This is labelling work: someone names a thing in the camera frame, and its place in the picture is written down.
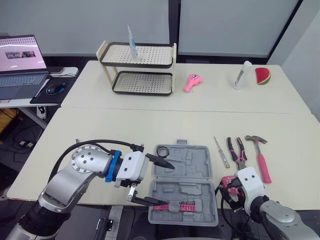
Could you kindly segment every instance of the perforated shelf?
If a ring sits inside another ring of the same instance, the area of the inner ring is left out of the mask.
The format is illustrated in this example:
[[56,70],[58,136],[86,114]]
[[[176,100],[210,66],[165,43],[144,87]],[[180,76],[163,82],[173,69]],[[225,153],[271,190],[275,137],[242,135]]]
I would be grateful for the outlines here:
[[121,71],[112,89],[120,94],[169,95],[172,79],[171,73]]
[[133,60],[129,43],[111,42],[100,58],[104,66],[131,68],[170,68],[173,47],[169,44],[137,43],[139,60]]

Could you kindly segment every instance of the desk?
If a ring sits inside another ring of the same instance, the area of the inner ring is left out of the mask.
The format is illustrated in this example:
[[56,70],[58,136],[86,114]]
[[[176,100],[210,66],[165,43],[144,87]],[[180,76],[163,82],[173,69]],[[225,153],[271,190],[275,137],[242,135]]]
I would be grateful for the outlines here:
[[[78,68],[77,67],[65,67],[63,72],[60,74],[51,74],[52,76],[57,75],[65,75],[65,74],[78,74]],[[46,80],[41,89],[47,84],[49,80]],[[35,114],[32,110],[30,110],[30,107],[38,107],[38,106],[55,106],[56,103],[41,103],[41,104],[32,104],[30,103],[32,98],[23,98],[23,99],[11,99],[9,102],[0,102],[0,109],[11,109],[11,108],[19,108],[25,115],[27,115],[29,118],[31,118],[36,124],[40,125],[43,129],[47,127],[47,123],[40,119],[37,114]]]
[[[146,96],[114,93],[99,62],[89,61],[61,106],[100,109],[310,114],[307,105],[278,65],[267,66],[271,71],[271,80],[266,85],[257,85],[254,69],[261,66],[254,65],[243,87],[240,90],[234,90],[232,85],[237,79],[241,67],[236,64],[178,63],[176,64],[175,92],[170,96]],[[157,71],[167,71],[167,69],[157,69]],[[191,73],[203,76],[204,81],[195,86],[192,93],[186,93],[183,88]]]
[[[230,160],[226,138],[241,137],[248,161],[259,171],[256,151],[245,135],[261,136],[268,141],[261,144],[273,183],[266,184],[268,196],[295,210],[320,209],[320,128],[311,114],[270,114],[125,110],[62,107],[57,110],[39,142],[30,154],[7,196],[12,199],[35,201],[46,186],[50,172],[59,156],[76,138],[81,141],[111,139],[135,144],[144,144],[145,153],[154,153],[158,144],[175,144],[177,139],[187,139],[190,145],[209,148],[212,178],[216,187],[223,176],[233,175],[236,164]],[[231,168],[224,167],[213,136],[229,159]],[[102,144],[109,149],[131,151],[128,147]],[[64,158],[61,167],[70,160]],[[149,186],[154,179],[152,164],[138,185],[138,195],[149,195]],[[126,201],[129,188],[114,188],[96,177],[81,204],[129,205]]]

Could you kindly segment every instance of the plastic bottle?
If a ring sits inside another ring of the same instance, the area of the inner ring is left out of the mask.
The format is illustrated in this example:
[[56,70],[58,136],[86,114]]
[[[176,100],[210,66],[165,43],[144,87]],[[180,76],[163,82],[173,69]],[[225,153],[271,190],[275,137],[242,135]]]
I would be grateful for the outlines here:
[[237,77],[237,79],[235,80],[234,84],[233,84],[233,88],[235,90],[239,90],[241,85],[244,83],[244,81],[246,80],[246,77],[250,71],[250,68],[252,66],[252,63],[249,61],[245,61],[241,71],[239,72],[239,75]]
[[137,46],[136,46],[134,37],[132,36],[129,24],[128,24],[128,33],[129,33],[129,45],[131,50],[131,56],[134,61],[137,61],[138,60]]

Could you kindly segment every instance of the hammer head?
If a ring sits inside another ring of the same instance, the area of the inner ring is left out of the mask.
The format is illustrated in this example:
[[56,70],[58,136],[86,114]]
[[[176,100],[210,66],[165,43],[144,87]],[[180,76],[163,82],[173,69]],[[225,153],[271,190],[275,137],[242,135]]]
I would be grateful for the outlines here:
[[247,136],[245,136],[245,140],[253,141],[254,143],[256,143],[256,142],[260,142],[260,143],[263,143],[263,144],[267,143],[266,140],[264,140],[262,137],[259,137],[259,136],[249,136],[249,135],[247,135]]

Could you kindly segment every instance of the toy watermelon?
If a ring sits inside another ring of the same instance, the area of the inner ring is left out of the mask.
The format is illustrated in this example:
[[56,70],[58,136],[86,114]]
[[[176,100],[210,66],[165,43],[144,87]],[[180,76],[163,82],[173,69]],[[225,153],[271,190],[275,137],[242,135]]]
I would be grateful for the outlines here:
[[256,83],[258,85],[267,84],[271,78],[270,70],[265,67],[257,67],[255,69],[255,73],[256,73]]

